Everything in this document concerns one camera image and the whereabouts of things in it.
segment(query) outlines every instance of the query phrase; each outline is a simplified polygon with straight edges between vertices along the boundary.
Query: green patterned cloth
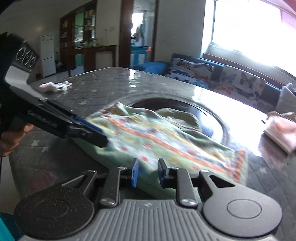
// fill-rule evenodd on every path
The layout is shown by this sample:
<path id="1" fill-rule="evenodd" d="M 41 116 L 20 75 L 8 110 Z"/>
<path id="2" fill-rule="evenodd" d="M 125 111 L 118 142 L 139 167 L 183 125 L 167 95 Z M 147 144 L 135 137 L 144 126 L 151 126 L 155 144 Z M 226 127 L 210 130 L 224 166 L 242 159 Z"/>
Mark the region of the green patterned cloth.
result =
<path id="1" fill-rule="evenodd" d="M 180 129 L 201 131 L 198 119 L 191 113 L 171 108 L 162 108 L 157 110 L 156 113 Z"/>
<path id="2" fill-rule="evenodd" d="M 157 160 L 163 158 L 168 167 L 182 167 L 189 173 L 208 169 L 242 184 L 246 182 L 247 162 L 245 150 L 235 152 L 195 130 L 198 121 L 181 122 L 168 110 L 165 117 L 147 109 L 131 108 L 116 103 L 89 116 L 88 121 L 101 128 L 109 144 L 99 148 L 81 139 L 75 142 L 90 156 L 107 168 L 129 166 L 133 158 L 140 162 L 137 186 L 156 198 L 174 198 L 175 190 L 162 189 L 157 174 Z"/>

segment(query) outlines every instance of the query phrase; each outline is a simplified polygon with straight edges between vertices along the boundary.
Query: window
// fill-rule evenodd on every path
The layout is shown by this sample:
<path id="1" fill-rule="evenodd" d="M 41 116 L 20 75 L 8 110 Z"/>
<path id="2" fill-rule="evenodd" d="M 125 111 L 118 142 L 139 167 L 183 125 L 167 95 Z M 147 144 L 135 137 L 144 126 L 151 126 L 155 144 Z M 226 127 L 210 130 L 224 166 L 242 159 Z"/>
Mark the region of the window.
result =
<path id="1" fill-rule="evenodd" d="M 133 22 L 133 27 L 131 29 L 131 33 L 135 34 L 137 32 L 137 28 L 143 23 L 144 13 L 133 13 L 131 19 Z"/>
<path id="2" fill-rule="evenodd" d="M 212 42 L 296 76 L 296 19 L 286 17 L 261 0 L 216 1 Z"/>

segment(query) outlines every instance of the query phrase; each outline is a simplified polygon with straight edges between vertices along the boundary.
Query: white pillow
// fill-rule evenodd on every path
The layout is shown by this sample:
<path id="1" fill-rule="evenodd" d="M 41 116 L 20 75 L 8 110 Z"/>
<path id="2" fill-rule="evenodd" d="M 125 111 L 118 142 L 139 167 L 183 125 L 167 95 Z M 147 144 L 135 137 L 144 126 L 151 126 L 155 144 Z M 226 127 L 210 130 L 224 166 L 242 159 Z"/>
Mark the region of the white pillow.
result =
<path id="1" fill-rule="evenodd" d="M 293 84 L 291 86 L 291 83 L 288 83 L 287 87 L 283 86 L 281 89 L 281 94 L 275 108 L 275 111 L 280 114 L 290 111 L 296 113 L 296 96 L 289 89 L 293 89 Z"/>
<path id="2" fill-rule="evenodd" d="M 215 67 L 204 63 L 193 63 L 180 58 L 173 58 L 168 72 L 174 71 L 175 73 L 187 75 L 195 79 L 204 80 L 207 83 L 211 80 L 211 75 Z"/>
<path id="3" fill-rule="evenodd" d="M 169 71 L 169 73 L 166 74 L 165 76 L 169 77 L 169 78 L 172 78 L 172 79 L 175 79 L 175 80 L 185 82 L 185 83 L 196 85 L 196 86 L 199 86 L 199 87 L 202 87 L 202 88 L 205 88 L 205 89 L 209 89 L 209 86 L 205 81 L 197 80 L 195 78 L 192 78 L 192 77 L 189 77 L 189 76 L 186 76 L 186 75 L 183 75 L 183 74 L 178 74 L 178 73 L 175 73 L 174 71 Z"/>

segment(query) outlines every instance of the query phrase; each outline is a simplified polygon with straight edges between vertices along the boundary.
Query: folded pink cloth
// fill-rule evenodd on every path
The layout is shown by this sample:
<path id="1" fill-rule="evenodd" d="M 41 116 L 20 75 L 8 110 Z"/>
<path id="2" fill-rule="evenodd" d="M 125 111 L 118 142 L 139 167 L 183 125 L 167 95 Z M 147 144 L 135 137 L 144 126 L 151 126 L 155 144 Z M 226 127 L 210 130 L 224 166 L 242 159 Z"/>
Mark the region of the folded pink cloth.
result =
<path id="1" fill-rule="evenodd" d="M 296 123 L 279 116 L 270 116 L 264 133 L 288 154 L 296 149 Z"/>

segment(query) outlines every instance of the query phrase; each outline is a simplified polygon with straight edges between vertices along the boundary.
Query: metal screw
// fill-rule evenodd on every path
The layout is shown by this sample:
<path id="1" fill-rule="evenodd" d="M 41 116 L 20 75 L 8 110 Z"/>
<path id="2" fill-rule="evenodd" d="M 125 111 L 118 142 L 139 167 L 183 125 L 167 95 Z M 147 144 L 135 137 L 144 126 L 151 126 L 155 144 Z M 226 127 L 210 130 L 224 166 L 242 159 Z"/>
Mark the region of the metal screw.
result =
<path id="1" fill-rule="evenodd" d="M 196 201 L 194 199 L 191 199 L 191 198 L 185 198 L 185 199 L 182 199 L 180 201 L 180 203 L 183 205 L 183 206 L 186 206 L 186 207 L 192 207 L 194 205 L 196 205 Z"/>
<path id="2" fill-rule="evenodd" d="M 111 198 L 103 198 L 100 200 L 100 204 L 103 206 L 112 206 L 115 204 L 115 201 Z"/>
<path id="3" fill-rule="evenodd" d="M 152 203 L 150 203 L 150 202 L 148 202 L 148 203 L 145 203 L 145 204 L 144 204 L 144 206 L 145 206 L 145 207 L 152 206 Z"/>

